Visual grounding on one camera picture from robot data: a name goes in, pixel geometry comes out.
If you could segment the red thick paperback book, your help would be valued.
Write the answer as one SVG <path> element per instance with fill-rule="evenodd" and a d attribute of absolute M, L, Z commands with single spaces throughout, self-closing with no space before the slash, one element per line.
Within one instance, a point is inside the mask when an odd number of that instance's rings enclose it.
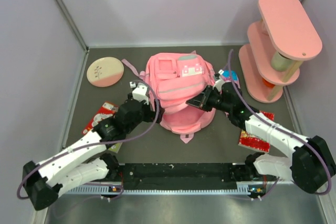
<path fill-rule="evenodd" d="M 90 130 L 97 126 L 99 122 L 113 116 L 118 111 L 118 108 L 119 107 L 113 103 L 105 102 L 82 130 L 82 134 L 87 134 Z"/>

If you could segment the pink student backpack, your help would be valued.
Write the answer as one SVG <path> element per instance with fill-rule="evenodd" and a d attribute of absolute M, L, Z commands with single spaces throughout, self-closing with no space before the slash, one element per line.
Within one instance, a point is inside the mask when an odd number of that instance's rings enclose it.
<path fill-rule="evenodd" d="M 178 134 L 185 144 L 213 120 L 215 109 L 205 112 L 186 103 L 215 83 L 213 66 L 195 51 L 158 53 L 149 58 L 141 72 L 127 60 L 122 62 L 153 89 L 151 101 L 158 98 L 165 110 L 160 125 Z"/>

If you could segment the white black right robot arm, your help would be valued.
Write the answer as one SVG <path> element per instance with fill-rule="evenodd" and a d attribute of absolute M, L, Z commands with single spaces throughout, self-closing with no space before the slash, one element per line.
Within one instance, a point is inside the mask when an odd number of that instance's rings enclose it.
<path fill-rule="evenodd" d="M 186 104 L 209 112 L 212 109 L 228 114 L 230 122 L 265 140 L 283 153 L 282 157 L 259 154 L 245 166 L 245 174 L 252 180 L 262 175 L 272 175 L 290 180 L 309 194 L 318 194 L 326 184 L 326 195 L 332 187 L 335 161 L 327 142 L 319 137 L 307 137 L 294 133 L 268 119 L 258 109 L 247 104 L 241 90 L 233 82 L 224 83 L 221 91 L 207 86 L 200 94 L 187 100 Z"/>

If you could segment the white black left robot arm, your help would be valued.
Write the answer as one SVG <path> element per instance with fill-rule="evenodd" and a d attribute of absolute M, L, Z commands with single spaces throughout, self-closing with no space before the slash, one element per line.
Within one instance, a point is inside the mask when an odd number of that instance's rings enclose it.
<path fill-rule="evenodd" d="M 133 90 L 113 116 L 100 121 L 78 141 L 53 157 L 26 163 L 17 198 L 28 199 L 40 211 L 77 186 L 97 179 L 116 179 L 118 161 L 105 151 L 114 144 L 131 141 L 128 135 L 139 124 L 160 123 L 162 114 L 160 101 L 152 91 L 140 94 Z"/>

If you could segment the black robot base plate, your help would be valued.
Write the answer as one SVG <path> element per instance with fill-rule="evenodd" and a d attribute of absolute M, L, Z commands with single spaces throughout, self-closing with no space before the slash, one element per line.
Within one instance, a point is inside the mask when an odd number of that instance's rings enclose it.
<path fill-rule="evenodd" d="M 121 182 L 126 190 L 235 189 L 237 182 L 274 182 L 275 176 L 259 175 L 252 167 L 233 163 L 126 163 L 96 182 Z"/>

